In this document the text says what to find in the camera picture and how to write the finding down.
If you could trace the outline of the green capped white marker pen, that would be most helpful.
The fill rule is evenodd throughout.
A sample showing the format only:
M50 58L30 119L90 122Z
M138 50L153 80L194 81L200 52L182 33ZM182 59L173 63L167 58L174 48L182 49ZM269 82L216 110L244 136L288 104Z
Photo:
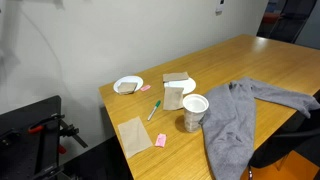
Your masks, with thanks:
M149 114L147 121L150 121L151 118L153 117L154 113L158 109L159 105L161 104L161 100L158 100L157 103L155 104L154 108L152 109L151 113Z

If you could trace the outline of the white paper cup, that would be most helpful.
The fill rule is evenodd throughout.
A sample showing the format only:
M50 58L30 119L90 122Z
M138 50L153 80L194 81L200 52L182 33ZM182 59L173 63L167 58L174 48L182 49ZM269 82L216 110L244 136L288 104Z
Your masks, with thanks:
M188 132L195 132L200 128L200 121L209 108L208 100L199 94L190 94L183 99L184 126Z

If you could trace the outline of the pink packet near plate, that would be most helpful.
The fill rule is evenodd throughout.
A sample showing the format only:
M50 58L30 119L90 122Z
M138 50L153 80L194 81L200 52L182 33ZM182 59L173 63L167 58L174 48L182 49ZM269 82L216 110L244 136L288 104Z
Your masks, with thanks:
M143 86L143 87L141 87L141 91L146 91L146 90L148 90L148 89L150 89L151 88L151 85L145 85L145 86Z

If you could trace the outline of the brown napkin on centre plate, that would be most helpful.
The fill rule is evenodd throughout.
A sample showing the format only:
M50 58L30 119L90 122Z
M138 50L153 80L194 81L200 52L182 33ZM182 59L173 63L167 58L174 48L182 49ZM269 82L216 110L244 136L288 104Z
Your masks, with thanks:
M163 74L163 82L187 80L188 78L187 72Z

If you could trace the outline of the brown napkin on plate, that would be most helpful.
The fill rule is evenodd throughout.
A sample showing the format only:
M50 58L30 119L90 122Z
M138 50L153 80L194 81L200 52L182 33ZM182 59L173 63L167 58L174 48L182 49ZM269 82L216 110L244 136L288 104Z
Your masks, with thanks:
M188 78L187 72L163 74L163 82L187 80Z
M131 94L135 91L137 84L132 82L122 82L118 86L118 93L119 94Z

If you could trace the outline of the white plate centre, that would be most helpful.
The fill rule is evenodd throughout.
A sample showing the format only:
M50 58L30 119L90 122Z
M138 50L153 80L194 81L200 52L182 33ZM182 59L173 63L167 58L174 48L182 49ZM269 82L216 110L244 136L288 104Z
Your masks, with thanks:
M182 88L183 94L191 93L196 88L196 82L192 78L187 80L169 81L164 83L165 87Z

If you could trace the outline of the brown napkin on near plate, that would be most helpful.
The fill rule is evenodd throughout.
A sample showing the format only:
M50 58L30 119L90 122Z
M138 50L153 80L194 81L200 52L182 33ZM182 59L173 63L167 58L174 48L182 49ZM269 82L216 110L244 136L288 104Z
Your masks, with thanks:
M119 94L131 94L135 91L137 84L132 82L122 82L118 86L118 93Z

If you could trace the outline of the brown napkin at table edge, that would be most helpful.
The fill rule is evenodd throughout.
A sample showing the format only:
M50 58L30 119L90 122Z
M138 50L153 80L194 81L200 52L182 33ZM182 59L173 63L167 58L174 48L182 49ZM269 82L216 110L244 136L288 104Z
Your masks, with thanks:
M140 117L120 124L118 129L126 158L131 158L152 146L152 141Z

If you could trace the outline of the grey sweater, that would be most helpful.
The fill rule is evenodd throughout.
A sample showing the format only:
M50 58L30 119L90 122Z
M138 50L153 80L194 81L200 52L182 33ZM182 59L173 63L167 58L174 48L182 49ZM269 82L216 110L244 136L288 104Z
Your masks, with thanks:
M255 99L296 109L306 118L320 108L313 96L248 77L215 87L205 97L209 108L201 125L216 180L239 180L254 153Z

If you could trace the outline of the black red bar clamp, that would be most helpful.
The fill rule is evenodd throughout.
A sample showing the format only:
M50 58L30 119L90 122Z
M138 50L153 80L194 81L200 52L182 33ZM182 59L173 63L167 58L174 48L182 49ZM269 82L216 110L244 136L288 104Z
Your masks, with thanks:
M36 134L44 129L53 127L58 132L58 136L72 137L83 148L87 148L88 144L78 135L80 130L73 124L67 124L64 121L65 116L62 114L52 114L50 117L40 120L28 128L29 134Z

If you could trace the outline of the dark background chair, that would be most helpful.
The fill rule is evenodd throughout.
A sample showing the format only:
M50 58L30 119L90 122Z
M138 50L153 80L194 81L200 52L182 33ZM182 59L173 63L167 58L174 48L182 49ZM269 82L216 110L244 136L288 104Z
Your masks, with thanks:
M318 0L286 0L268 38L294 43Z

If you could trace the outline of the black office chair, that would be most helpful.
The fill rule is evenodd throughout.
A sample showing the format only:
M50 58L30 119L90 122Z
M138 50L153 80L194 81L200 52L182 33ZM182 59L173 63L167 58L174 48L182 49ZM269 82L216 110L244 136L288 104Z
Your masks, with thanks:
M254 152L248 163L248 180L253 180L252 167L261 169L285 160L292 150L320 135L320 110L312 110L310 114L306 118L296 112Z

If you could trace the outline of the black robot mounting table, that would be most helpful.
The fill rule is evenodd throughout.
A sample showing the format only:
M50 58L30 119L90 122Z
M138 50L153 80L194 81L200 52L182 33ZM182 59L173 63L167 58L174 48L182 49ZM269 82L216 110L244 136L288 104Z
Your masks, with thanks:
M28 128L52 114L61 113L61 98L53 96L0 115L0 180L57 180L59 136L50 127L36 134Z

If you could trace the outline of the white plate near wall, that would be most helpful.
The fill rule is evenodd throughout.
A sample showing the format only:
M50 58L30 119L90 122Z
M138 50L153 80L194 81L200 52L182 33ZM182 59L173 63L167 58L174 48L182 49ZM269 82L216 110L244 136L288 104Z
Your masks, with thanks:
M115 92L118 93L118 86L119 86L122 82L132 82L132 83L136 83L137 86L136 86L136 88L135 88L135 91L139 90L139 89L142 87L143 83L144 83L143 79L142 79L141 77L139 77L139 76L126 76L126 77L122 77L122 78L120 78L119 80L117 80L117 81L114 83L114 85L113 85L113 90L114 90Z

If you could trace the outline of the white wall switch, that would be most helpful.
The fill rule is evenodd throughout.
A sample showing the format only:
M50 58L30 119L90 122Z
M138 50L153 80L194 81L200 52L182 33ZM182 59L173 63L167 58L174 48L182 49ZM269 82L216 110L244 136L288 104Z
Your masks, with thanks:
M225 0L217 0L216 9L215 9L216 14L222 13L222 11L224 9L224 4L225 4Z

